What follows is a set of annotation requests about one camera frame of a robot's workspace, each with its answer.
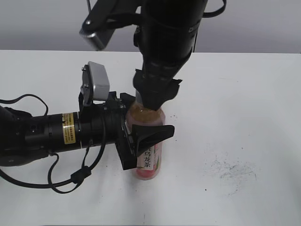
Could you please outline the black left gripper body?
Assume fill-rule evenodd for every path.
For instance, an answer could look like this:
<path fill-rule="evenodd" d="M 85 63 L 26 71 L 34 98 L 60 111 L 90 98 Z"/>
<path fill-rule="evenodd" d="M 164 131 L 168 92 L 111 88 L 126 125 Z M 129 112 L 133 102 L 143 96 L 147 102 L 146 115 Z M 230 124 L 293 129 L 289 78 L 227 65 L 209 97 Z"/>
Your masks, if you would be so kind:
<path fill-rule="evenodd" d="M 129 132 L 125 125 L 126 109 L 115 91 L 110 92 L 108 99 L 102 104 L 84 106 L 83 97 L 79 94 L 79 125 L 82 147 L 100 146 L 96 160 L 90 170 L 99 163 L 107 144 L 114 144 L 123 170 L 131 170 L 137 166 L 137 157 L 133 154 Z"/>

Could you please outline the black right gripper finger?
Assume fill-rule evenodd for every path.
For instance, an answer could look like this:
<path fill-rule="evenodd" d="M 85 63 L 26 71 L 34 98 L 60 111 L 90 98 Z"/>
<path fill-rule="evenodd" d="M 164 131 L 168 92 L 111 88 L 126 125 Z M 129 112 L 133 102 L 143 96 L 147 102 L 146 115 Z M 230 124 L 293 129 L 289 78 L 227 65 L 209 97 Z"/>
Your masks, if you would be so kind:
<path fill-rule="evenodd" d="M 158 110 L 169 100 L 169 82 L 159 80 L 141 80 L 138 83 L 138 90 L 143 105 L 151 110 Z"/>
<path fill-rule="evenodd" d="M 162 91 L 162 104 L 166 101 L 172 100 L 178 94 L 181 79 L 162 79 L 163 82 L 163 91 Z"/>

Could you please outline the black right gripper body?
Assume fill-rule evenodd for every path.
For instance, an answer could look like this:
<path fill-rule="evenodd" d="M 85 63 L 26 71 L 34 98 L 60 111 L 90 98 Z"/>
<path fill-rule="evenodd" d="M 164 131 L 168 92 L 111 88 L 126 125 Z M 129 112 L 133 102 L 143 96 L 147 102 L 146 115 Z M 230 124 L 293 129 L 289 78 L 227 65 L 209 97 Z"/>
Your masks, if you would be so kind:
<path fill-rule="evenodd" d="M 136 70 L 133 86 L 140 92 L 161 92 L 169 85 L 190 56 L 191 53 L 184 58 L 173 59 L 171 62 L 143 56 L 143 66 L 141 70 Z"/>

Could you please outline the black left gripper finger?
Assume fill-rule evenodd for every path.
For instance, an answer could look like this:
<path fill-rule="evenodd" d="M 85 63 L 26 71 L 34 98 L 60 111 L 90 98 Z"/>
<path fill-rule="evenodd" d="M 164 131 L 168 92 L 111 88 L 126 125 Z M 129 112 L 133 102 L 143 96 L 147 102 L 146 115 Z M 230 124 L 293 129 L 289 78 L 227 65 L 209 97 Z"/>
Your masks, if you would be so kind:
<path fill-rule="evenodd" d="M 135 102 L 136 97 L 128 93 L 120 93 L 120 100 L 122 102 L 122 105 L 124 105 L 126 109 L 129 109 Z"/>
<path fill-rule="evenodd" d="M 134 142 L 134 154 L 142 155 L 154 145 L 174 136 L 173 125 L 132 126 L 131 136 Z"/>

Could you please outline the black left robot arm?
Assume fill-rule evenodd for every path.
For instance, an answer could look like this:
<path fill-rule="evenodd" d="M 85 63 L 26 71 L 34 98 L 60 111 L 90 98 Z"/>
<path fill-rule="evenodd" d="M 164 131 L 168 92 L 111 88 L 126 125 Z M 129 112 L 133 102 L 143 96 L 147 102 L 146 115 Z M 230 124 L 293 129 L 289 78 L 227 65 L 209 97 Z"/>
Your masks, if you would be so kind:
<path fill-rule="evenodd" d="M 79 112 L 31 116 L 8 107 L 0 109 L 0 164 L 21 166 L 51 153 L 100 146 L 116 146 L 122 168 L 134 169 L 137 159 L 152 146 L 171 138 L 174 126 L 134 125 L 125 116 L 135 98 L 110 92 L 102 104 L 80 104 Z"/>

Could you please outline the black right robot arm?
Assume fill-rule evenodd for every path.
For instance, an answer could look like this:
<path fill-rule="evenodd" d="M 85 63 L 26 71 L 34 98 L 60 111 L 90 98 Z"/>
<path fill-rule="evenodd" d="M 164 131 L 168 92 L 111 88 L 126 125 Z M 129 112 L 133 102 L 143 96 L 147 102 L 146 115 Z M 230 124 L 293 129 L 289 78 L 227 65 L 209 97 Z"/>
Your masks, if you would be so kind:
<path fill-rule="evenodd" d="M 174 76 L 190 58 L 206 0 L 147 0 L 136 44 L 143 56 L 133 85 L 144 107 L 158 110 L 175 98 L 181 80 Z"/>

